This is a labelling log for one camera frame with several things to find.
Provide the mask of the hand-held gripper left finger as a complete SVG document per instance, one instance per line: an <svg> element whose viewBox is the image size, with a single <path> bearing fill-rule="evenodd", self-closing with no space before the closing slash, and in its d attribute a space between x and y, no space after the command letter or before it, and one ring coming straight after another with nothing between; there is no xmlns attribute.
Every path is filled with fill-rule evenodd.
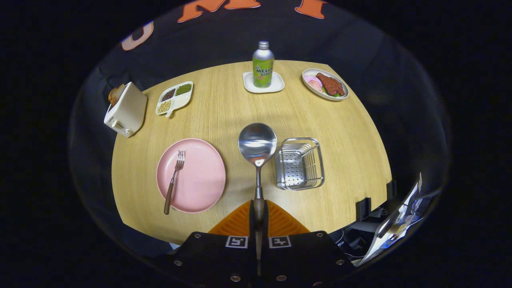
<svg viewBox="0 0 512 288"><path fill-rule="evenodd" d="M172 258L194 288L252 288L256 275L254 204L247 201L209 233L192 232Z"/></svg>

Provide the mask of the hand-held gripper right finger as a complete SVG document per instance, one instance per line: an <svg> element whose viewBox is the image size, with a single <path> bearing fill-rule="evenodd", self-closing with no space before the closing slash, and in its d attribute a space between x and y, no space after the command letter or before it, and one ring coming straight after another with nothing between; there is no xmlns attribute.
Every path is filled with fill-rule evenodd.
<svg viewBox="0 0 512 288"><path fill-rule="evenodd" d="M325 288L352 273L352 264L325 231L309 231L277 204L265 202L262 286Z"/></svg>

